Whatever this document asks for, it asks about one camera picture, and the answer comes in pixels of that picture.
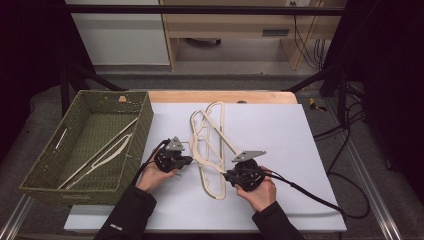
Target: aluminum rail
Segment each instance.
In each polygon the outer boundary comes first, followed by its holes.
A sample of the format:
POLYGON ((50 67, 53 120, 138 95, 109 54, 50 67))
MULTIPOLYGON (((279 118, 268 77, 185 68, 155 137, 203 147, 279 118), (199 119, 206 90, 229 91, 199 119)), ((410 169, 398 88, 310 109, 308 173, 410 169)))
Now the aluminum rail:
MULTIPOLYGON (((326 102, 326 105, 329 106, 330 114, 333 117, 333 120, 336 123, 336 125, 340 124, 336 114, 335 103, 333 101, 329 101, 328 99, 325 99, 325 102, 326 102)), ((346 140, 347 134, 343 132, 341 135, 343 140, 346 140)), ((378 192, 377 186, 374 184, 374 181, 371 179, 371 176, 368 170, 366 169, 361 159, 361 156, 359 155, 355 145, 350 139, 348 139, 348 143, 346 147, 351 156, 350 160, 355 170, 356 176, 358 177, 358 180, 361 183, 361 186, 364 188, 363 189, 364 192, 367 194, 370 200, 370 204, 374 212, 374 216, 377 219, 378 224, 380 225, 380 228, 384 236, 386 237, 387 240, 402 239, 402 236, 400 235, 400 232, 396 226, 396 223, 394 222, 392 216, 390 215, 390 212, 388 208, 386 207, 386 204, 384 203, 383 198, 378 192)))
POLYGON ((197 5, 41 5, 50 10, 69 13, 108 14, 230 14, 230 15, 296 15, 344 16, 358 14, 359 10, 324 7, 267 7, 267 6, 197 6, 197 5))
POLYGON ((12 215, 0 230, 0 240, 15 239, 15 236, 18 233, 22 222, 25 220, 26 215, 31 209, 33 202, 34 199, 28 195, 24 194, 21 197, 21 200, 19 201, 18 205, 16 205, 12 215))

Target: green wicker basket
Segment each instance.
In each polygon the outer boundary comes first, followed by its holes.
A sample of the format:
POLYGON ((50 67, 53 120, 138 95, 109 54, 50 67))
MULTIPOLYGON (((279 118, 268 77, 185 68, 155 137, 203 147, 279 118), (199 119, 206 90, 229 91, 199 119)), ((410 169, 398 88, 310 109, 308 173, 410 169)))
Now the green wicker basket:
POLYGON ((19 189, 48 204, 116 204, 140 167, 152 119, 147 92, 79 91, 19 189), (111 160, 81 178, 99 158, 111 160))

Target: person's right hand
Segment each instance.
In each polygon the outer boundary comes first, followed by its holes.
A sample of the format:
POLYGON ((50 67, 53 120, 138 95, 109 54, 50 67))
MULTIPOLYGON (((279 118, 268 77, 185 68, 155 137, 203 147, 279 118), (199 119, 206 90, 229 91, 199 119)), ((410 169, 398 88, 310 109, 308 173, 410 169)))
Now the person's right hand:
MULTIPOLYGON (((269 171, 269 169, 260 166, 262 170, 269 171)), ((277 199, 277 188, 270 177, 265 176, 261 185, 251 192, 245 192, 243 188, 236 185, 237 195, 246 199, 253 210, 261 212, 269 205, 274 203, 277 199)))

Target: black jacket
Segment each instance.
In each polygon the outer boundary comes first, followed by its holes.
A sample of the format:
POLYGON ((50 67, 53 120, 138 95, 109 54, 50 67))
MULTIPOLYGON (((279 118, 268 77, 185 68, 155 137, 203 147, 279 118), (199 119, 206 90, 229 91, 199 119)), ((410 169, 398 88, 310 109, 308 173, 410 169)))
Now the black jacket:
MULTIPOLYGON (((134 186, 129 186, 94 240, 142 239, 147 220, 155 206, 156 200, 152 195, 134 186)), ((262 212, 256 212, 252 219, 265 240, 304 239, 299 231, 289 222, 286 214, 277 202, 271 204, 262 212)))

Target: white table surface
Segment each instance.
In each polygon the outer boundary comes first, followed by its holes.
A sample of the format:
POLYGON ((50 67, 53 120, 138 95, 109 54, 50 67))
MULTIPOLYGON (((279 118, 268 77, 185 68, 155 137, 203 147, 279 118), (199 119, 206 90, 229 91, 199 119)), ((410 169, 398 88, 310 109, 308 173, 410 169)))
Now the white table surface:
MULTIPOLYGON (((162 140, 178 136, 188 141, 192 131, 191 114, 206 108, 204 103, 153 103, 153 123, 146 143, 143 162, 162 140)), ((255 158, 259 165, 278 172, 312 194, 336 204, 325 175, 305 113, 300 104, 226 104, 226 137, 239 151, 265 150, 255 158)), ((191 155, 187 144, 183 155, 191 155)), ((226 169, 232 169, 234 157, 226 149, 226 169)), ((255 232, 253 210, 226 184, 226 197, 215 200, 202 188, 197 162, 185 166, 152 195, 158 201, 146 232, 255 232)), ((304 232, 345 231, 337 211, 306 197, 289 185, 274 179, 277 201, 290 222, 304 232)), ((71 231, 97 231, 112 206, 73 206, 64 228, 71 231)))

